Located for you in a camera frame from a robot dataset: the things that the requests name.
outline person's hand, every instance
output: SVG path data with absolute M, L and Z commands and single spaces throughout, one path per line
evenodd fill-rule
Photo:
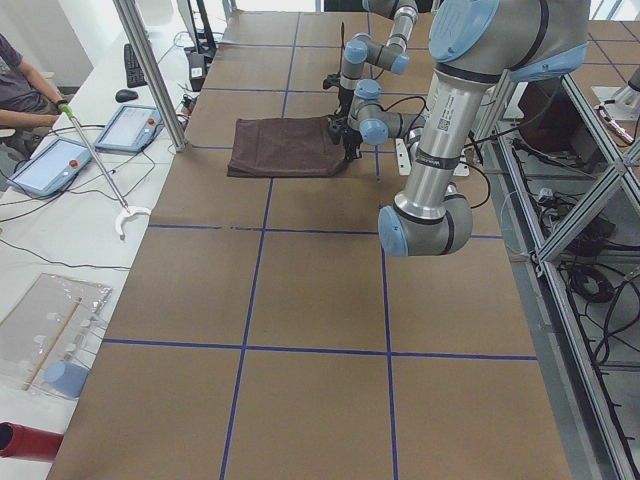
M 56 123 L 58 117 L 60 115 L 41 115 L 42 116 L 42 126 L 43 127 L 53 127 L 53 124 Z

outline wooden stick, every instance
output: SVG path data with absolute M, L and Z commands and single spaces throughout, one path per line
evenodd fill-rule
M 60 325 L 60 327 L 58 328 L 58 331 L 56 332 L 55 336 L 51 339 L 51 342 L 49 342 L 47 349 L 42 354 L 42 358 L 40 359 L 38 364 L 35 366 L 33 372 L 31 372 L 31 375 L 29 376 L 29 378 L 27 378 L 24 385 L 22 385 L 22 390 L 25 390 L 25 391 L 29 390 L 29 387 L 31 387 L 31 384 L 36 379 L 36 377 L 38 376 L 38 373 L 42 369 L 44 362 L 47 361 L 47 358 L 51 354 L 51 351 L 56 346 L 56 343 L 58 343 L 58 340 L 60 340 L 60 336 L 62 335 L 62 332 L 64 332 L 64 329 L 67 328 L 67 325 L 69 325 L 71 318 L 73 318 L 73 315 L 76 313 L 76 310 L 78 310 L 80 303 L 82 303 L 82 297 L 76 298 L 76 303 L 73 305 L 73 307 L 71 308 L 71 311 L 62 322 L 62 325 Z

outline white table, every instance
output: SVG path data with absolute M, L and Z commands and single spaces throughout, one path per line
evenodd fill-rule
M 181 18 L 176 15 L 172 22 L 162 28 L 152 28 L 149 38 L 156 59 L 174 105 L 178 105 L 188 86 L 188 63 L 182 48 L 174 46 L 175 35 L 184 30 Z M 188 42 L 186 35 L 178 38 L 180 44 Z M 119 104 L 114 94 L 126 88 L 123 67 L 124 34 L 114 42 L 109 53 L 91 73 L 71 102 L 71 107 L 83 125 L 105 124 L 116 112 Z M 130 104 L 154 105 L 148 87 L 135 89 L 140 98 Z M 61 117 L 56 129 L 70 126 L 67 118 Z M 94 140 L 97 129 L 86 131 Z M 79 140 L 73 130 L 61 133 L 67 138 Z M 43 146 L 53 139 L 46 139 Z M 153 208 L 173 161 L 175 150 L 166 131 L 162 131 L 146 149 L 156 163 L 154 170 L 127 197 L 130 205 Z M 130 156 L 102 154 L 107 169 L 116 168 Z M 124 193 L 127 192 L 150 169 L 151 162 L 143 155 L 135 157 L 119 168 L 112 176 Z M 106 180 L 91 162 L 80 172 L 72 188 L 97 177 L 96 180 L 78 190 L 100 190 L 113 196 Z M 9 189 L 0 197 L 0 205 L 27 198 L 18 190 Z M 0 219 L 5 219 L 33 210 L 42 203 L 33 200 L 22 204 L 0 206 Z M 73 195 L 65 193 L 46 207 L 26 217 L 1 222 L 0 238 L 14 245 L 38 252 L 40 255 L 68 264 L 121 265 L 130 267 L 148 225 L 148 217 L 137 215 L 125 223 L 126 239 L 120 240 L 114 229 L 116 216 L 122 207 L 97 193 Z M 50 273 L 108 285 L 113 288 L 101 316 L 111 318 L 115 305 L 127 278 L 127 271 L 113 269 L 75 268 L 51 265 L 29 253 L 17 251 L 0 244 L 0 320 L 20 301 L 28 288 L 41 273 Z M 2 386 L 0 379 L 0 421 L 64 432 L 75 409 L 75 402 L 46 397 L 41 394 L 17 391 Z M 48 463 L 16 459 L 0 459 L 0 478 L 6 480 L 40 480 L 46 477 Z

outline person's arm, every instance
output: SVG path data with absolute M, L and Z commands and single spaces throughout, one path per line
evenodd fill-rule
M 10 128 L 52 127 L 58 115 L 39 115 L 37 113 L 0 110 L 0 125 Z
M 18 70 L 22 72 L 27 81 L 38 90 L 42 95 L 47 97 L 53 103 L 63 100 L 62 95 L 53 88 L 49 81 L 33 66 L 22 60 L 18 65 Z

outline grabber tool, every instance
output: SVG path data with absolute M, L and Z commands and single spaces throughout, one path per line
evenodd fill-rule
M 127 203 L 127 200 L 124 198 L 124 195 L 120 193 L 118 186 L 115 184 L 115 182 L 111 178 L 111 175 L 109 175 L 109 172 L 107 171 L 102 161 L 100 160 L 100 157 L 98 156 L 98 152 L 96 152 L 95 148 L 93 148 L 93 145 L 87 139 L 84 132 L 82 131 L 80 122 L 78 122 L 78 119 L 73 114 L 71 107 L 69 107 L 69 105 L 62 105 L 60 109 L 67 115 L 67 117 L 73 124 L 74 128 L 76 129 L 76 132 L 78 132 L 78 135 L 80 135 L 80 138 L 82 139 L 82 143 L 84 143 L 84 145 L 87 147 L 87 149 L 91 153 L 91 157 L 93 158 L 93 161 L 96 162 L 96 165 L 98 165 L 98 167 L 100 168 L 100 171 L 104 175 L 104 178 L 106 178 L 107 183 L 109 183 L 111 190 L 113 190 L 113 193 L 115 193 L 116 197 L 118 198 L 120 205 L 122 205 L 122 212 L 120 212 L 120 214 L 116 217 L 115 227 L 116 227 L 116 233 L 120 236 L 120 240 L 124 240 L 124 237 L 125 237 L 124 230 L 123 230 L 124 222 L 127 219 L 133 217 L 134 215 L 138 215 L 138 214 L 151 215 L 151 210 L 146 207 L 134 207 Z

